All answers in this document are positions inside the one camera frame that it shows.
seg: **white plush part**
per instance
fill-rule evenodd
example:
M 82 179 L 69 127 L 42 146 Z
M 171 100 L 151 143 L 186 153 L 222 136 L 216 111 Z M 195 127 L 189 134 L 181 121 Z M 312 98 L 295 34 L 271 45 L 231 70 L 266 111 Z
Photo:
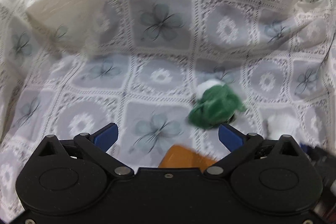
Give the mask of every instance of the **white plush part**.
M 281 135 L 291 135 L 294 140 L 300 144 L 300 136 L 297 129 L 300 126 L 299 121 L 288 114 L 272 115 L 267 119 L 269 140 L 278 140 Z
M 212 88 L 215 85 L 224 85 L 224 83 L 221 80 L 218 79 L 210 79 L 208 81 L 205 81 L 201 84 L 199 84 L 196 88 L 196 100 L 199 100 L 202 98 L 203 93 L 208 90 L 209 88 Z

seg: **metal screw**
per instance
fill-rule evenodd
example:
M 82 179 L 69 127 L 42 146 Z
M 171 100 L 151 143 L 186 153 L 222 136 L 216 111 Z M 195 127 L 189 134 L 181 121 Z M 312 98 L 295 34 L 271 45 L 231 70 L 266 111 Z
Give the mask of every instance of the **metal screw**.
M 131 173 L 131 169 L 130 167 L 127 166 L 119 166 L 117 168 L 115 168 L 114 172 L 120 176 L 125 176 Z
M 25 224 L 36 224 L 32 219 L 26 219 Z
M 173 176 L 174 176 L 173 174 L 169 174 L 169 173 L 168 173 L 168 174 L 165 174 L 165 178 L 166 178 L 166 179 L 172 179 Z
M 207 169 L 207 172 L 211 175 L 220 175 L 221 173 L 224 172 L 223 168 L 222 167 L 219 167 L 219 166 L 210 166 L 208 169 Z

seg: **patterned fabric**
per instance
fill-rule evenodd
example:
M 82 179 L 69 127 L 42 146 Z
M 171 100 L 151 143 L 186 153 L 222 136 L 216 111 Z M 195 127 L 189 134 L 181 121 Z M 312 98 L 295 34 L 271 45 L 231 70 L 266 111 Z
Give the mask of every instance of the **patterned fabric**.
M 0 0 L 0 218 L 22 211 L 15 179 L 47 134 L 115 122 L 108 153 L 134 169 L 174 143 L 227 155 L 216 129 L 186 122 L 208 79 L 243 100 L 243 133 L 287 116 L 334 151 L 335 1 Z

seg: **green object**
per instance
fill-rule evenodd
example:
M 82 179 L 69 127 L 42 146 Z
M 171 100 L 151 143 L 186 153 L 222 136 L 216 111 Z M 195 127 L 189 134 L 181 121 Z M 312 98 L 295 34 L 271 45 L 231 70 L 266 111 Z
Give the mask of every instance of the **green object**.
M 203 93 L 189 113 L 189 121 L 196 127 L 209 129 L 229 122 L 235 111 L 246 111 L 240 98 L 228 85 L 215 85 Z

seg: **orange box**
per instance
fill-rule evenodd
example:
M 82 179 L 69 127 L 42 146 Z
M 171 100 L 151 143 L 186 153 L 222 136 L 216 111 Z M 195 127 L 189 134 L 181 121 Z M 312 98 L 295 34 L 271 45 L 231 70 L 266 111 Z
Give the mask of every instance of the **orange box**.
M 159 168 L 194 168 L 198 167 L 203 172 L 217 161 L 201 156 L 193 150 L 180 145 L 173 145 L 161 161 Z

